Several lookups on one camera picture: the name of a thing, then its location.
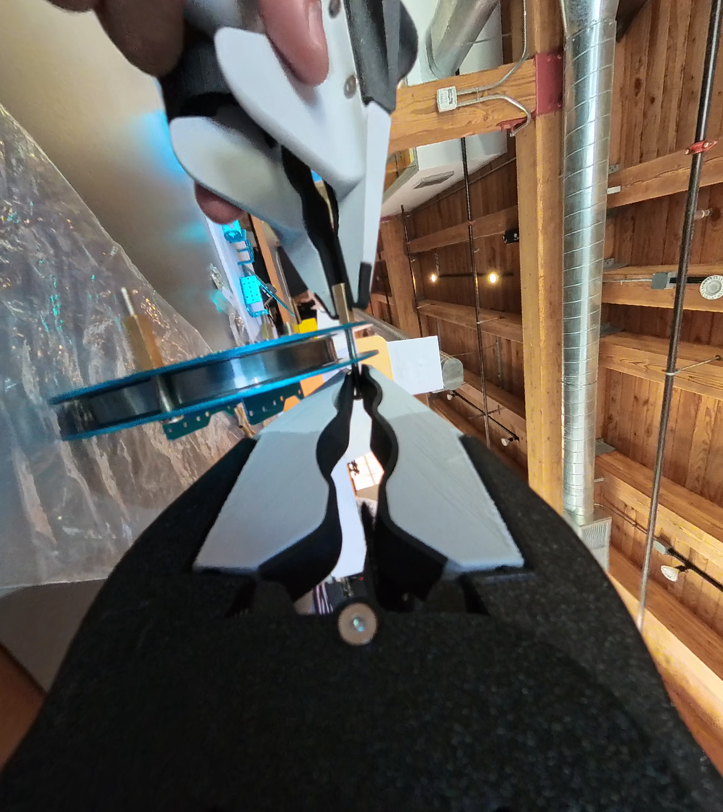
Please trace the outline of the person's left hand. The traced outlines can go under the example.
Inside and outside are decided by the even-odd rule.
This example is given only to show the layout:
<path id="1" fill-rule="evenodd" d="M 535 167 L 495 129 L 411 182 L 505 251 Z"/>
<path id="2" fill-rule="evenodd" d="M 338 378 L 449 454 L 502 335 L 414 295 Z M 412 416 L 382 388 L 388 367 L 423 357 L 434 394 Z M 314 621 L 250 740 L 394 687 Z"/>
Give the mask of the person's left hand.
<path id="1" fill-rule="evenodd" d="M 133 66 L 160 78 L 184 49 L 182 1 L 52 1 L 62 10 L 93 12 L 115 47 Z M 320 2 L 259 2 L 266 35 L 295 76 L 318 85 L 328 71 L 328 50 Z"/>

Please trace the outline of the silver spiral air duct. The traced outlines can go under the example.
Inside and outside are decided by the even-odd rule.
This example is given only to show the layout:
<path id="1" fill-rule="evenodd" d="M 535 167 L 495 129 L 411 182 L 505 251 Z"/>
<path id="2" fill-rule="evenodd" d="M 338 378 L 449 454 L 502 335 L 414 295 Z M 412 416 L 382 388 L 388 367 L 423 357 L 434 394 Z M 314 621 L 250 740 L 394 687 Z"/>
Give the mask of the silver spiral air duct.
<path id="1" fill-rule="evenodd" d="M 529 484 L 605 570 L 594 474 L 617 7 L 509 2 L 511 54 L 542 63 L 536 112 L 515 133 Z"/>

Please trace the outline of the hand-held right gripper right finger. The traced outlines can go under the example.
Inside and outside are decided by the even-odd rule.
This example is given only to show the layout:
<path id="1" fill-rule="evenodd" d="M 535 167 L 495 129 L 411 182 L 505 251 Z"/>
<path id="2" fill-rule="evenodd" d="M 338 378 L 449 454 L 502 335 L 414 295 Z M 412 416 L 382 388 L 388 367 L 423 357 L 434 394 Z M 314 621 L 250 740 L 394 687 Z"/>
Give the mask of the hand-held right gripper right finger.
<path id="1" fill-rule="evenodd" d="M 361 367 L 370 450 L 383 471 L 368 542 L 375 593 L 395 610 L 442 583 L 522 573 L 525 559 L 456 430 L 393 380 Z"/>

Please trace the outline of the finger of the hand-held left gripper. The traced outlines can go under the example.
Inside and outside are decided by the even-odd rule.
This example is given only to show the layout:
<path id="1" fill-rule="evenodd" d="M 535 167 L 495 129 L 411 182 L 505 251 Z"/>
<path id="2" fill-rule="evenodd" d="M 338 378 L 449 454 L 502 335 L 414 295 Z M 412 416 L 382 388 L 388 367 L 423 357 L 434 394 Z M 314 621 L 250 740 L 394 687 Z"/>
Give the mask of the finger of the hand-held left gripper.
<path id="1" fill-rule="evenodd" d="M 345 265 L 332 204 L 311 169 L 290 150 L 262 148 L 258 166 L 259 218 L 278 237 L 308 289 L 337 318 L 333 289 L 345 281 Z"/>
<path id="2" fill-rule="evenodd" d="M 367 306 L 370 301 L 390 136 L 390 114 L 384 108 L 370 103 L 365 115 L 362 176 L 339 203 L 338 236 L 346 292 L 353 306 Z"/>

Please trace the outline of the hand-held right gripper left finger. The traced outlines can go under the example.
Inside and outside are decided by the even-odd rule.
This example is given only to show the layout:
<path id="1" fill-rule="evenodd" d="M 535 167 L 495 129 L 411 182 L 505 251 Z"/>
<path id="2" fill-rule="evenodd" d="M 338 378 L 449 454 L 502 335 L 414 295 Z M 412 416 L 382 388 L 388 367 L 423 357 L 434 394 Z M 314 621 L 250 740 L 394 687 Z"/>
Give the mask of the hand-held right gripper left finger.
<path id="1" fill-rule="evenodd" d="M 348 449 L 355 380 L 337 373 L 254 439 L 194 561 L 275 582 L 296 600 L 334 569 L 343 533 L 333 471 Z"/>

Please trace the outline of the black sprinkler pipe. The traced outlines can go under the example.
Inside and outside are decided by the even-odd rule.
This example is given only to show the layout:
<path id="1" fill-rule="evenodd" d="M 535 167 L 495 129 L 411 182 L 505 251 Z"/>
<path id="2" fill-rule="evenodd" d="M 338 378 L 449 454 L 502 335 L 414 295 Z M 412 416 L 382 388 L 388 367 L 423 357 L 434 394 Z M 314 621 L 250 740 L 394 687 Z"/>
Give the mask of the black sprinkler pipe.
<path id="1" fill-rule="evenodd" d="M 651 558 L 654 550 L 654 540 L 657 525 L 657 516 L 660 504 L 660 492 L 663 480 L 663 466 L 665 449 L 668 440 L 669 418 L 671 415 L 671 402 L 675 379 L 677 376 L 677 361 L 681 341 L 683 309 L 685 290 L 687 287 L 690 267 L 690 255 L 693 245 L 694 214 L 698 204 L 700 180 L 705 153 L 712 148 L 712 140 L 708 138 L 708 124 L 712 105 L 712 91 L 720 51 L 721 29 L 723 24 L 723 1 L 712 1 L 707 44 L 703 64 L 701 88 L 698 98 L 698 115 L 694 132 L 694 142 L 688 148 L 691 157 L 690 176 L 688 183 L 685 212 L 681 231 L 681 245 L 677 268 L 677 281 L 675 297 L 672 307 L 671 331 L 669 334 L 667 365 L 664 371 L 663 397 L 661 402 L 660 425 L 655 463 L 651 485 L 651 500 L 646 526 L 646 539 L 641 567 L 641 579 L 638 594 L 638 610 L 635 624 L 641 633 L 646 617 L 646 603 L 648 586 L 651 575 Z"/>

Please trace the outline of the blue metal bracket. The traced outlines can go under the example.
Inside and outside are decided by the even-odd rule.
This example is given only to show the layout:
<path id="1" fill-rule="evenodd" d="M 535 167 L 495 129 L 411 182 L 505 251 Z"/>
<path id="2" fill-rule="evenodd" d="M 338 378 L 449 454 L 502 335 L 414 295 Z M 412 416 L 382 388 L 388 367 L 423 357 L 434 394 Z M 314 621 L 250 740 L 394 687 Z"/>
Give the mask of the blue metal bracket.
<path id="1" fill-rule="evenodd" d="M 268 304 L 275 301 L 275 295 L 255 274 L 240 277 L 239 284 L 246 312 L 253 318 L 269 315 Z"/>
<path id="2" fill-rule="evenodd" d="M 232 245 L 239 257 L 239 266 L 253 265 L 255 262 L 254 247 L 239 221 L 235 220 L 221 227 L 225 240 Z"/>

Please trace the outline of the white tray with blue parts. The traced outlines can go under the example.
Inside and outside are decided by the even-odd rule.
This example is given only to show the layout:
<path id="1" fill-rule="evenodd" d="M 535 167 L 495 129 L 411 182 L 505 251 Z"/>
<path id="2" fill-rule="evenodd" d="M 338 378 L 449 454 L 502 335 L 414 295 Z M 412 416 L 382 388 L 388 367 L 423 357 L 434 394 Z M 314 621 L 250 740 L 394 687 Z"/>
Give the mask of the white tray with blue parts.
<path id="1" fill-rule="evenodd" d="M 241 266 L 238 265 L 237 252 L 233 244 L 225 239 L 223 228 L 209 220 L 205 219 L 206 226 L 211 233 L 211 238 L 214 244 L 215 252 L 219 259 L 220 278 L 223 280 L 221 283 L 221 291 L 233 309 L 236 322 L 240 322 L 233 330 L 233 333 L 238 335 L 236 341 L 240 344 L 255 343 L 259 333 L 257 320 L 249 315 L 245 306 L 245 300 L 242 295 L 240 279 L 243 277 Z"/>

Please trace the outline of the large clear plastic bag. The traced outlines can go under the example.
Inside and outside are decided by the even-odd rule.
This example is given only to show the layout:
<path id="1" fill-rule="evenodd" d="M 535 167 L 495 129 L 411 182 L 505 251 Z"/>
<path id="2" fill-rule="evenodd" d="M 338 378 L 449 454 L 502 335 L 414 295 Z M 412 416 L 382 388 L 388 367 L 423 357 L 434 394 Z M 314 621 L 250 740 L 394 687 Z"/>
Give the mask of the large clear plastic bag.
<path id="1" fill-rule="evenodd" d="M 157 424 L 61 440 L 52 396 L 135 370 L 122 288 L 165 363 L 209 351 L 0 104 L 0 593 L 102 579 L 242 438 L 219 414 L 175 441 Z"/>

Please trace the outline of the wooden column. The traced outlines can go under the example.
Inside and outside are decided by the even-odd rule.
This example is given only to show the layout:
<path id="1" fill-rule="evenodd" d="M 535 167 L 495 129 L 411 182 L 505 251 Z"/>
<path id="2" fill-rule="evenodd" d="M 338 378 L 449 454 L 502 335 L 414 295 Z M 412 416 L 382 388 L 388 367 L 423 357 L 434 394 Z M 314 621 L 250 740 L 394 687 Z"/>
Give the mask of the wooden column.
<path id="1" fill-rule="evenodd" d="M 518 129 L 559 110 L 564 56 L 534 55 L 522 63 L 397 90 L 388 151 L 395 154 L 447 140 Z"/>

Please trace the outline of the blue round metal turntable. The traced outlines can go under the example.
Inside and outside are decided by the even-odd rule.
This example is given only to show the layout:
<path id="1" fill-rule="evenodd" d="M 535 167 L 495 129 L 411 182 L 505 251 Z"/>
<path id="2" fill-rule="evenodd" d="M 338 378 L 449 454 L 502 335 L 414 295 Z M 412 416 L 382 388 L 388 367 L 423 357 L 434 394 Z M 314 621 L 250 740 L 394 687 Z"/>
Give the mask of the blue round metal turntable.
<path id="1" fill-rule="evenodd" d="M 300 395 L 302 381 L 374 358 L 377 347 L 362 350 L 353 331 L 348 323 L 253 343 L 69 391 L 49 404 L 66 441 L 156 422 L 179 439 L 240 403 L 256 425 Z"/>

